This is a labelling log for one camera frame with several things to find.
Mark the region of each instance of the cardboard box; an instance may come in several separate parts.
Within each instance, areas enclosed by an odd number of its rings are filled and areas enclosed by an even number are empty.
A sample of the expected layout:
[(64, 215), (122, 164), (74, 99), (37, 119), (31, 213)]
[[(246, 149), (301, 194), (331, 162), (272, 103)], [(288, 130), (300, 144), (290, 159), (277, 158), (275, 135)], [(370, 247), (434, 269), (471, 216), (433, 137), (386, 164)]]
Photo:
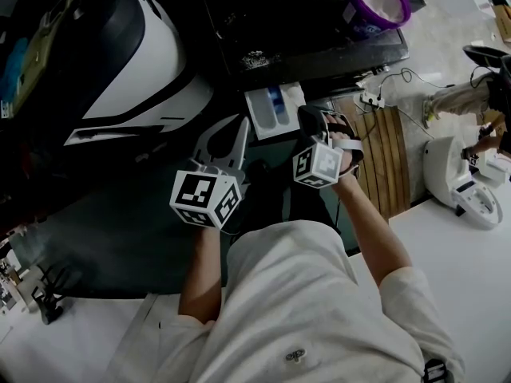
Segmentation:
[(493, 6), (493, 12), (502, 40), (511, 42), (511, 8), (504, 5)]

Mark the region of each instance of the shirt sleeve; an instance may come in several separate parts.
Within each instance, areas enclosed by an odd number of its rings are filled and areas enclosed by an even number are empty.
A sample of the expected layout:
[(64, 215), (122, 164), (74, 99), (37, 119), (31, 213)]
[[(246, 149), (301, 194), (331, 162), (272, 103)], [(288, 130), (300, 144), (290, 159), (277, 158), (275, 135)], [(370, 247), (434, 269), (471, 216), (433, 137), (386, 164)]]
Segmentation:
[(442, 327), (426, 276), (413, 267), (388, 274), (380, 285), (383, 313), (418, 343), (424, 361), (440, 359), (450, 381), (465, 381), (465, 365)]
[(187, 315), (161, 322), (158, 369), (152, 383), (187, 382), (214, 324), (210, 321), (204, 325)]

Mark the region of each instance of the wooden pallet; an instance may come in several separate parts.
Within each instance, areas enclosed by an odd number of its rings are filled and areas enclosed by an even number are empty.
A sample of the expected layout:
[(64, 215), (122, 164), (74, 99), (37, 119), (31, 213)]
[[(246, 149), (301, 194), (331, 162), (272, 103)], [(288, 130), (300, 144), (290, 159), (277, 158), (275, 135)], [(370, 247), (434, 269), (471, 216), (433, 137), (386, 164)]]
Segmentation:
[(358, 182), (367, 197), (387, 220), (408, 210), (410, 179), (399, 111), (386, 107), (359, 115), (350, 97), (333, 103), (362, 138), (364, 161)]

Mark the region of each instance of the beige pants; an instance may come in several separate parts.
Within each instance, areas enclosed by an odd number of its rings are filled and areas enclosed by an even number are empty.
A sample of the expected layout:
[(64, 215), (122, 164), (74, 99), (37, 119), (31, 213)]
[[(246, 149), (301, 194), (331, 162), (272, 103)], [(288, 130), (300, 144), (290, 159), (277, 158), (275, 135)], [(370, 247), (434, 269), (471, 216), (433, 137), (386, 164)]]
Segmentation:
[(485, 78), (485, 75), (472, 80), (473, 86), (479, 84), (477, 88), (472, 88), (469, 82), (445, 88), (435, 93), (430, 98), (430, 109), (436, 114), (440, 112), (455, 113), (456, 115), (465, 115), (466, 113), (481, 113), (488, 108), (489, 89), (486, 84), (491, 78)]

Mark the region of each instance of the yellow-green object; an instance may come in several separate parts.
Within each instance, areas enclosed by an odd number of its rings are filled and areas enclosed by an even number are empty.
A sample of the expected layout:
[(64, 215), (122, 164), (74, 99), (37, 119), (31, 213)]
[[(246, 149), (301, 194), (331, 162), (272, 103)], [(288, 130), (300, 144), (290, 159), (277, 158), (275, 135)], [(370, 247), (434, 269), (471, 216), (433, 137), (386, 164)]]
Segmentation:
[(18, 79), (18, 89), (13, 100), (12, 116), (25, 103), (48, 66), (50, 51), (65, 12), (73, 0), (61, 0), (42, 16), (39, 29), (30, 40), (23, 58), (22, 72)]

